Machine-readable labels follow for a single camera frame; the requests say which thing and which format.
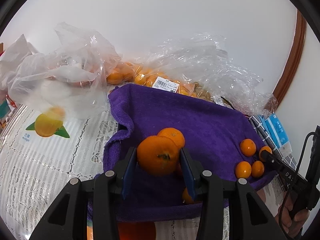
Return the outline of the small orange kumquat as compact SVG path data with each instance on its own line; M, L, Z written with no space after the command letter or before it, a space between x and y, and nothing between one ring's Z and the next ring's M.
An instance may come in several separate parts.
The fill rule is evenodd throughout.
M263 157L263 155L262 155L262 153L263 153L264 151L267 151L268 153L272 154L272 150L271 150L271 148L270 148L269 146L263 146L263 147L260 149L260 151L259 151L259 159L260 159L260 161L262 161L262 162L265 162L265 161L266 161L266 159L265 159L265 158Z
M251 176L254 178L260 178L264 174L264 171L265 171L265 167L263 162L257 160L252 164Z
M235 176L237 179L247 179L251 176L251 173L252 167L251 164L247 161L241 161L235 167Z
M240 143L240 150L244 156L252 157L256 153L257 147L253 140L244 139Z

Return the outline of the small orange mandarin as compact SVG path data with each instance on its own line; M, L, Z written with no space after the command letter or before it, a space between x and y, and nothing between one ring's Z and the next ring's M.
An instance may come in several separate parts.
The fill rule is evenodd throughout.
M187 188L184 189L184 191L182 193L182 198L183 198L183 202L185 204L194 204L195 203L194 200L189 195Z

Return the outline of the orange persimmon with stem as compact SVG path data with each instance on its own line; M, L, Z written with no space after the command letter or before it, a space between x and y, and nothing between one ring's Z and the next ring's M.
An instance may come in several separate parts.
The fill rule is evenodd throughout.
M163 177L176 170L180 149L167 137L152 135L137 147L137 161L150 175Z

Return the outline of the large orange mandarin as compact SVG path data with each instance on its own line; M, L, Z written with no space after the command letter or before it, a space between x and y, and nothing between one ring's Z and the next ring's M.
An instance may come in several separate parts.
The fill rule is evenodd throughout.
M158 136L171 139L178 148L185 146L185 137L181 131L173 127L164 128L158 132Z

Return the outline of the grey checked folded cloth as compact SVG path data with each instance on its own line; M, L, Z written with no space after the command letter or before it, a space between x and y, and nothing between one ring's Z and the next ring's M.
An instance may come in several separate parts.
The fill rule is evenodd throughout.
M261 121L261 117L257 116L257 115L253 115L253 116L249 117L248 120L251 123L252 127L254 128L254 130L259 135L259 137L261 137L261 139L263 140L264 144L271 148L272 153L278 159L280 159L282 162L284 162L285 164L289 165L291 168L293 168L295 170L296 167L297 167L297 162L295 161L294 157L292 156L292 154L288 154L286 157L284 157L282 155L282 153L280 152L279 148L274 143L274 140L272 139L271 134L266 129L266 125L263 124L263 122Z

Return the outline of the blue tissue pack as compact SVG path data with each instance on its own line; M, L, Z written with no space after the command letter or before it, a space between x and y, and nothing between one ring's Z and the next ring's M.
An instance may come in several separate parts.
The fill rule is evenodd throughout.
M286 158L292 153L292 147L289 141L289 137L285 132L280 120L275 114L271 114L268 118L262 115L258 116L263 127L273 140L275 146L278 148L281 157Z

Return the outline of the purple towel covered tray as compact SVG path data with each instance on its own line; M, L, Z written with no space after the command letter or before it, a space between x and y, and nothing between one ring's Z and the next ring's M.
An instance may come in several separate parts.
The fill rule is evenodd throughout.
M234 181L238 163L255 162L240 148L252 141L257 150L264 146L249 120L239 111L178 93L129 83L114 88L108 96L111 114L119 130L106 143L103 168L111 170L129 148L161 143L185 147L192 159L218 177ZM143 158L154 175L137 168L129 195L120 202L117 220L121 222L162 221L195 218L201 204L185 201L190 192L184 184L181 166L170 165L172 173L161 175L158 161L171 155L154 152Z

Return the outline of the crumpled clear plastic bag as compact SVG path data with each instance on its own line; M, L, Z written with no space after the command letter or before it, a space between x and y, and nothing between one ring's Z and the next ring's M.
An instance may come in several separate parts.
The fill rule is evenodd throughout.
M263 78L233 63L222 36L201 33L166 40L150 50L146 63L191 85L197 97L214 103L223 101L245 115L268 117L277 109L274 95L258 90Z

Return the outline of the white plastic bag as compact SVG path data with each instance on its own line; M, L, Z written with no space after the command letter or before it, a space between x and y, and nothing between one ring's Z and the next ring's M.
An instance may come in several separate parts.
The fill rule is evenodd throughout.
M121 61L115 47L96 30L65 22L61 42L48 54L21 35L1 56L1 91L14 103L45 112L58 107L66 118L87 119L107 109L107 76Z

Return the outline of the clear bag of oranges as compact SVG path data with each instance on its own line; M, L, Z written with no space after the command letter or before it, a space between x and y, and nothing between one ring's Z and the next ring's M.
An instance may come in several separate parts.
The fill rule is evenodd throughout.
M173 69L166 67L121 61L112 70L107 71L106 82L113 86L134 83L206 101L213 100L202 83L185 74L176 74Z

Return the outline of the brown wooden door frame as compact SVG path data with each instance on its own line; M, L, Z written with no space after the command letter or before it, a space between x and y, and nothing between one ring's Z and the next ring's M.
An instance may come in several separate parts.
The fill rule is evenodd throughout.
M278 105L281 104L285 95L287 94L295 74L300 64L302 57L306 36L306 19L301 12L297 10L295 34L287 62L285 64L283 73L277 82L273 95L278 101Z

